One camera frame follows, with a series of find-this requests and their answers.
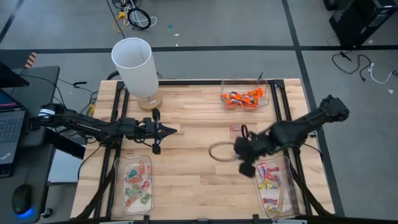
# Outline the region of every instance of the laptop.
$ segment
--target laptop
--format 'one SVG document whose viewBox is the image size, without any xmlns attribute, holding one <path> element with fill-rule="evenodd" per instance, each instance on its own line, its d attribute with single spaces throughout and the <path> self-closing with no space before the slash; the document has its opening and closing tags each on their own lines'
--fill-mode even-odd
<svg viewBox="0 0 398 224">
<path fill-rule="evenodd" d="M 0 89 L 0 178 L 11 175 L 27 110 Z"/>
</svg>

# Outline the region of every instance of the white cable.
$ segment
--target white cable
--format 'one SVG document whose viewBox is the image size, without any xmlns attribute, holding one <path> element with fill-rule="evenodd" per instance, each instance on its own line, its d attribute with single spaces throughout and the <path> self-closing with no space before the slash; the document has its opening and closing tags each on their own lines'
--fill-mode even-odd
<svg viewBox="0 0 398 224">
<path fill-rule="evenodd" d="M 373 81 L 375 81 L 375 82 L 377 82 L 377 83 L 379 83 L 379 84 L 385 84 L 385 83 L 387 83 L 388 80 L 390 79 L 391 75 L 395 72 L 395 70 L 391 71 L 391 72 L 390 72 L 390 75 L 388 75 L 388 77 L 387 77 L 387 80 L 385 80 L 384 82 L 380 82 L 380 81 L 377 81 L 377 80 L 373 77 L 373 66 L 374 66 L 374 63 L 371 63 L 371 67 L 368 68 L 368 72 L 371 74 L 371 78 L 373 79 Z"/>
<path fill-rule="evenodd" d="M 127 13 L 129 12 L 129 9 L 130 9 L 130 6 L 124 8 L 124 13 L 125 13 L 126 17 L 123 20 L 123 25 L 125 25 L 125 26 L 130 25 L 129 20 L 127 19 Z"/>
<path fill-rule="evenodd" d="M 132 0 L 130 0 L 130 2 L 131 2 L 131 5 L 132 5 L 132 8 L 135 9 L 135 8 L 136 8 L 136 5 L 134 5 L 134 3 L 133 3 Z M 151 21 L 152 21 L 152 19 L 155 19 L 155 22 L 154 22 L 152 25 L 149 26 L 149 27 L 153 27 L 153 26 L 156 25 L 156 23 L 157 23 L 157 18 L 156 18 L 155 16 L 151 16 L 150 19 L 151 19 Z M 134 14 L 132 15 L 132 20 L 133 20 L 134 22 L 138 22 L 138 23 L 141 25 L 141 27 L 144 27 L 144 25 L 142 25 L 141 22 L 148 21 L 148 19 L 140 20 L 139 17 L 138 17 L 137 11 L 134 11 Z"/>
</svg>

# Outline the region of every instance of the white lampshade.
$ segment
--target white lampshade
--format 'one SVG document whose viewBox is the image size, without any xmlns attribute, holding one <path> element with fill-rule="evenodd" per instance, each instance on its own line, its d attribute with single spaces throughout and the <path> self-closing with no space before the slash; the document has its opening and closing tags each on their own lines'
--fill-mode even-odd
<svg viewBox="0 0 398 224">
<path fill-rule="evenodd" d="M 112 61 L 129 93 L 137 98 L 154 95 L 159 87 L 150 45 L 140 38 L 119 41 L 112 49 Z"/>
</svg>

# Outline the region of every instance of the black computer tower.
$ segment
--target black computer tower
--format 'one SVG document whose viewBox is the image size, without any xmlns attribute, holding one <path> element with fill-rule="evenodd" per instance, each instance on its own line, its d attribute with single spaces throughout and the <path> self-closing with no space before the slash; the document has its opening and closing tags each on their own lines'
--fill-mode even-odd
<svg viewBox="0 0 398 224">
<path fill-rule="evenodd" d="M 362 45 L 398 9 L 398 0 L 354 0 L 339 8 L 329 22 L 341 46 Z"/>
</svg>

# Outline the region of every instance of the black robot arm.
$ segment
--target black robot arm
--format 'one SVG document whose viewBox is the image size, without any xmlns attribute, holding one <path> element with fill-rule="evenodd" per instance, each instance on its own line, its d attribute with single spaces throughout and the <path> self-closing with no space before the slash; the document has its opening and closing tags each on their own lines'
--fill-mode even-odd
<svg viewBox="0 0 398 224">
<path fill-rule="evenodd" d="M 319 129 L 325 123 L 344 121 L 349 110 L 340 101 L 329 95 L 322 100 L 320 107 L 295 121 L 279 121 L 269 129 L 258 134 L 248 132 L 243 126 L 243 136 L 236 138 L 234 150 L 237 157 L 243 161 L 239 172 L 253 177 L 253 163 L 260 156 L 273 155 L 289 146 L 301 146 L 310 132 Z"/>
<path fill-rule="evenodd" d="M 145 139 L 154 139 L 152 152 L 160 154 L 161 140 L 177 130 L 165 127 L 159 122 L 158 109 L 152 111 L 152 116 L 154 121 L 151 118 L 144 118 L 141 122 L 134 118 L 121 118 L 106 122 L 69 110 L 60 104 L 47 104 L 42 106 L 39 116 L 31 118 L 30 122 L 51 128 L 64 126 L 78 131 L 83 136 L 93 136 L 100 144 L 109 147 L 116 147 L 120 135 L 136 143 L 144 143 Z"/>
</svg>

